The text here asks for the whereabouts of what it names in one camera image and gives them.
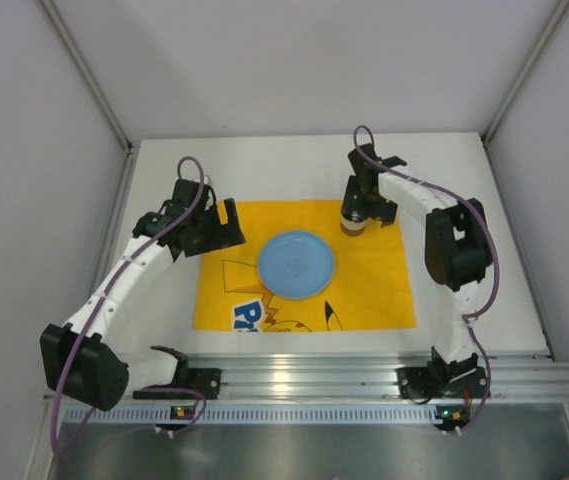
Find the steel cup with brown base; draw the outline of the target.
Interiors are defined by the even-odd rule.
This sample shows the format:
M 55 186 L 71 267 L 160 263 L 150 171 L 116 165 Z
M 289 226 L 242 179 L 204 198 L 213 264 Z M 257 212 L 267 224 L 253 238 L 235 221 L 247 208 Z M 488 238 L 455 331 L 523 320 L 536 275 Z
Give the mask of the steel cup with brown base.
M 366 228 L 367 218 L 357 212 L 341 215 L 340 228 L 343 233 L 349 236 L 359 236 Z

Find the light blue plastic plate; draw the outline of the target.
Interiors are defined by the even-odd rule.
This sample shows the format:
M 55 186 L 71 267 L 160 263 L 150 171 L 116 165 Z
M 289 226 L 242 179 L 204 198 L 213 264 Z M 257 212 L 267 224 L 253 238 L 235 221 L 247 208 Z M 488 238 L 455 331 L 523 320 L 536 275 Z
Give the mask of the light blue plastic plate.
M 275 295 L 306 299 L 330 284 L 335 257 L 328 243 L 317 234 L 290 230 L 265 243 L 258 255 L 257 271 L 262 284 Z

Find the yellow printed cloth mat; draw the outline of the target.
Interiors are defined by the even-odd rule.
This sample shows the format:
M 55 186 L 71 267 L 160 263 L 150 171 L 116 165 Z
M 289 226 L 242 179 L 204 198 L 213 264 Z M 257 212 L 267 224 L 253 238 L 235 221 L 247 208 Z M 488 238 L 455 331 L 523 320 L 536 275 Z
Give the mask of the yellow printed cloth mat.
M 193 326 L 199 331 L 327 333 L 412 328 L 416 324 L 398 224 L 370 221 L 362 234 L 340 229 L 338 200 L 243 201 L 244 244 L 201 258 Z M 318 235 L 331 248 L 331 282 L 307 299 L 271 292 L 258 274 L 267 241 L 286 231 Z

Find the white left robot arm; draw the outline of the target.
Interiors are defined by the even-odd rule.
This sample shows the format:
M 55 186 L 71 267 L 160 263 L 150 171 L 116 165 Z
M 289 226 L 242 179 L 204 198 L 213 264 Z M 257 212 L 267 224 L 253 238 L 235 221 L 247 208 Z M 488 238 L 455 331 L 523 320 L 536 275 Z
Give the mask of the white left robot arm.
M 180 256 L 193 257 L 243 244 L 233 199 L 219 201 L 207 183 L 177 179 L 171 198 L 139 218 L 115 267 L 63 325 L 40 337 L 48 387 L 101 411 L 148 387 L 183 385 L 187 357 L 162 346 L 118 354 L 117 339 L 137 337 L 147 321 L 140 304 Z

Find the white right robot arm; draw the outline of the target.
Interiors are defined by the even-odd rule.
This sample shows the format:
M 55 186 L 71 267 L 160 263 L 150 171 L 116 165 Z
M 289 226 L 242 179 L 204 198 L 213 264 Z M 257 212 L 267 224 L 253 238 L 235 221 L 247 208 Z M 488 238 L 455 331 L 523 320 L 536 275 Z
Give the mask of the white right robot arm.
M 437 286 L 438 329 L 426 365 L 399 370 L 401 397 L 425 404 L 446 396 L 487 395 L 488 356 L 473 323 L 495 302 L 498 288 L 491 288 L 479 309 L 472 305 L 486 272 L 498 281 L 500 266 L 482 203 L 416 178 L 401 158 L 379 157 L 373 143 L 355 147 L 348 159 L 353 173 L 341 206 L 345 233 L 363 233 L 369 220 L 389 226 L 398 212 L 425 230 L 424 263 Z

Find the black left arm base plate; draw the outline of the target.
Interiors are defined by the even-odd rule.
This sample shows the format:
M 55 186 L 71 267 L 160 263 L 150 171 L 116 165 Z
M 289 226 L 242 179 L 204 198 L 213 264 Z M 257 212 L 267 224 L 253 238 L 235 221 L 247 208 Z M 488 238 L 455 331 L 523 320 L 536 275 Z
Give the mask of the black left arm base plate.
M 168 385 L 155 385 L 135 391 L 136 400 L 182 400 L 194 399 L 188 392 L 176 392 L 175 389 L 193 390 L 202 394 L 206 400 L 216 400 L 220 392 L 222 371 L 219 368 L 188 367 L 177 373 Z

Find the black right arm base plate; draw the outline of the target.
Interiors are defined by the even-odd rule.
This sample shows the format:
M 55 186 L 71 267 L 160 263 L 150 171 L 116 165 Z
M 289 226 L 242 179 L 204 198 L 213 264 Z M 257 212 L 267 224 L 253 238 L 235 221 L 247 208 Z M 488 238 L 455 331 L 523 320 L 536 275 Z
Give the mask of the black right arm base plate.
M 485 370 L 478 367 L 461 379 L 444 382 L 437 379 L 426 367 L 403 367 L 396 371 L 399 396 L 418 404 L 431 400 L 480 399 L 488 386 Z

